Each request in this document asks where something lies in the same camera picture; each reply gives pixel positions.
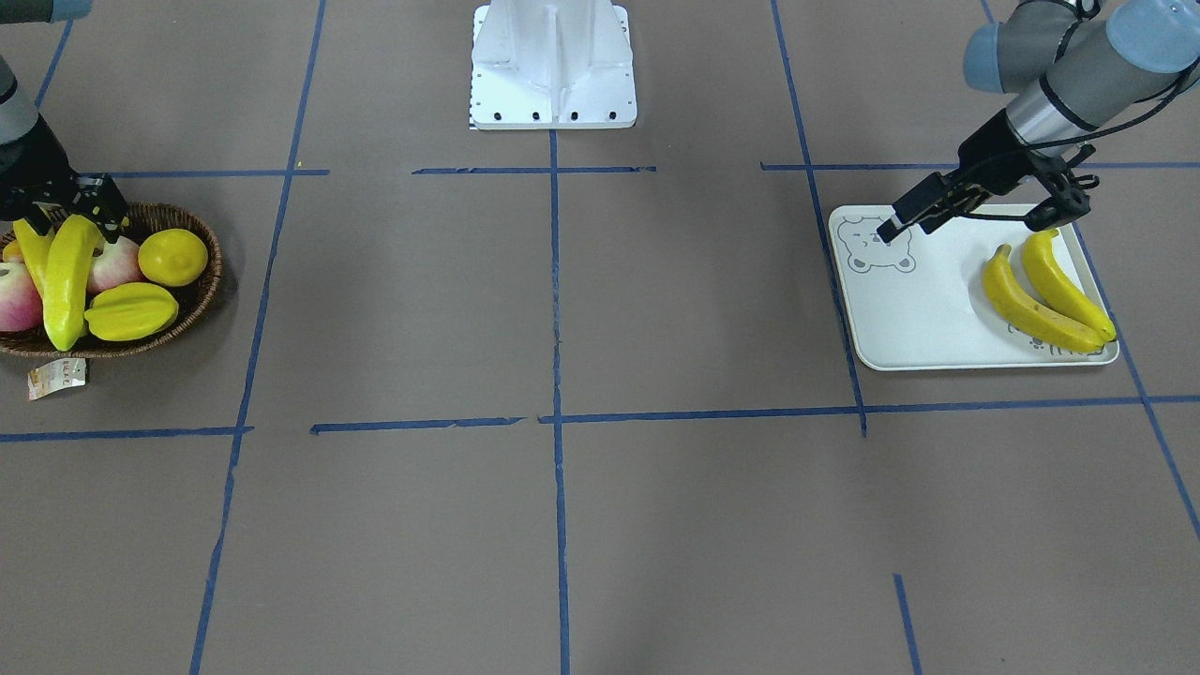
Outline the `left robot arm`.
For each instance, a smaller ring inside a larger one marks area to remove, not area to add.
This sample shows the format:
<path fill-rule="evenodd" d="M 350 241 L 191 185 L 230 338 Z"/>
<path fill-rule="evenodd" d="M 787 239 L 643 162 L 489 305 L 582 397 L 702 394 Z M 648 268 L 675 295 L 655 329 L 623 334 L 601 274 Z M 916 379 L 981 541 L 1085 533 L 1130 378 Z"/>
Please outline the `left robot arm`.
<path fill-rule="evenodd" d="M 1030 231 L 1067 225 L 1088 213 L 1092 177 L 1075 168 L 1093 141 L 1118 132 L 1132 104 L 1156 112 L 1196 88 L 1195 1 L 1127 1 L 1106 18 L 1099 1 L 1022 1 L 1006 22 L 968 38 L 968 88 L 1010 95 L 956 149 L 956 168 L 931 172 L 892 207 L 882 241 L 908 227 L 932 233 L 949 219 L 978 219 L 979 207 L 1028 178 L 1046 198 L 1022 216 Z"/>

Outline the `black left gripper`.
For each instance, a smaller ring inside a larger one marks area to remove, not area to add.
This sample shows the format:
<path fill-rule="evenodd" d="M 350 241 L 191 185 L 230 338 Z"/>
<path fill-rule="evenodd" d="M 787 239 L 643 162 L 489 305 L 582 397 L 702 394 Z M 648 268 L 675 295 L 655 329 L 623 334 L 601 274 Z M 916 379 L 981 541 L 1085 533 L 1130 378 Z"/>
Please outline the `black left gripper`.
<path fill-rule="evenodd" d="M 956 148 L 956 171 L 930 172 L 892 204 L 892 214 L 876 228 L 890 244 L 908 228 L 932 234 L 952 219 L 962 217 L 996 196 L 1019 187 L 1026 178 L 1058 171 L 1061 159 L 1025 145 L 1006 110 L 995 112 Z"/>

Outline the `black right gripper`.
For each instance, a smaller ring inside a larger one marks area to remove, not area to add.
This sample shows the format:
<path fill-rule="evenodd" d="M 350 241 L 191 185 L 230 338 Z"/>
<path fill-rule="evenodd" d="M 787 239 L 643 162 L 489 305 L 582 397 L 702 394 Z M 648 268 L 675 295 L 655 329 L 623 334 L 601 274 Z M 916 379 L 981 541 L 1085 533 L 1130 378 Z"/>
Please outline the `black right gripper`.
<path fill-rule="evenodd" d="M 73 171 L 44 120 L 25 127 L 2 123 L 1 217 L 13 222 L 22 243 L 50 243 L 54 229 L 43 207 L 90 219 L 104 241 L 116 241 L 128 227 L 128 201 L 110 175 Z"/>

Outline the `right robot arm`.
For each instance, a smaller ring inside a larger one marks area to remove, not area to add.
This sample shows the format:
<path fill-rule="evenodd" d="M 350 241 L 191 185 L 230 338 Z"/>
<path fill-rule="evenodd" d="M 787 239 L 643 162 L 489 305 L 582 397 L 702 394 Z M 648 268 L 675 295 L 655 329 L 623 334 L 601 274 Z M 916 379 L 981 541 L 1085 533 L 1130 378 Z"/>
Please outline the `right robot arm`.
<path fill-rule="evenodd" d="M 46 208 L 89 219 L 110 244 L 128 225 L 128 201 L 112 177 L 86 178 L 72 168 L 38 104 L 8 61 L 2 61 L 1 217 L 7 222 L 22 219 L 44 235 L 52 229 Z"/>

